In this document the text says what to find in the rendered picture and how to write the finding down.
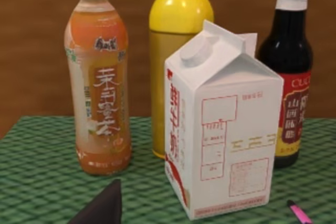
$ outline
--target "carton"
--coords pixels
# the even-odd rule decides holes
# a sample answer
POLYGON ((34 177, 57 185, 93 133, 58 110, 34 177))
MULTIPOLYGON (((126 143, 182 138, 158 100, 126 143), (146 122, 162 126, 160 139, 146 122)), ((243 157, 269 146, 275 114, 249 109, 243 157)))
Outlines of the carton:
POLYGON ((283 79, 255 44, 205 21, 165 62, 165 172, 191 220, 268 203, 283 79))

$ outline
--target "green checkered tablecloth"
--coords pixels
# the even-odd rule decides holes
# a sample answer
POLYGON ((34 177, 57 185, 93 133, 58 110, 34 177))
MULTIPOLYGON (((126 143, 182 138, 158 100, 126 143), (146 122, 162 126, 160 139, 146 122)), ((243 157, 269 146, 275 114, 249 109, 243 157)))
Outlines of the green checkered tablecloth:
MULTIPOLYGON (((65 116, 27 116, 0 140, 0 224, 67 223, 115 178, 122 180, 123 223, 189 223, 163 161, 151 152, 149 118, 131 119, 131 165, 109 177, 81 171, 73 122, 65 116)), ((314 223, 336 223, 336 120, 304 124, 299 161, 275 171, 268 205, 193 223, 298 223, 287 199, 314 223)))

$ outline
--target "pink pen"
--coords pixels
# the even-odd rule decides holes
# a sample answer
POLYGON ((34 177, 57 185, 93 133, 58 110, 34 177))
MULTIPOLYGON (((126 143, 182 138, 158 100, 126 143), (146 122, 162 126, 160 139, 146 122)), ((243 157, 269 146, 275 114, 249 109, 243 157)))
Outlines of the pink pen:
POLYGON ((293 211, 296 217, 301 221, 302 224, 313 224, 309 217, 299 208, 294 201, 287 200, 287 206, 293 211))

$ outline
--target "bottle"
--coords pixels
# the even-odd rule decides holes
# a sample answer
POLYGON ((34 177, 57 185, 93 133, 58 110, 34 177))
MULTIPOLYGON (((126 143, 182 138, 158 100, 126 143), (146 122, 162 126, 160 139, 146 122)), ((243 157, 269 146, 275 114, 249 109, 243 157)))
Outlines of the bottle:
POLYGON ((164 62, 214 20, 209 0, 155 0, 150 12, 153 153, 164 158, 164 62))
POLYGON ((65 31, 82 169, 108 175, 131 157, 127 94, 128 34, 108 0, 80 0, 65 31))
POLYGON ((291 166, 299 156, 313 64, 305 33, 307 1, 277 0, 271 33, 257 56, 284 79, 275 168, 291 166))

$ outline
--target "yellow spray bottle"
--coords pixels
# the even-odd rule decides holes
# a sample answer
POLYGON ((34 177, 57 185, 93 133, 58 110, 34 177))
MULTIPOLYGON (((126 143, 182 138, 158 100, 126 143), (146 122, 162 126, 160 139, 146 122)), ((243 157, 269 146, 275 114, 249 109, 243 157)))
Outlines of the yellow spray bottle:
POLYGON ((155 0, 150 12, 153 152, 164 158, 164 61, 214 21, 209 0, 155 0))

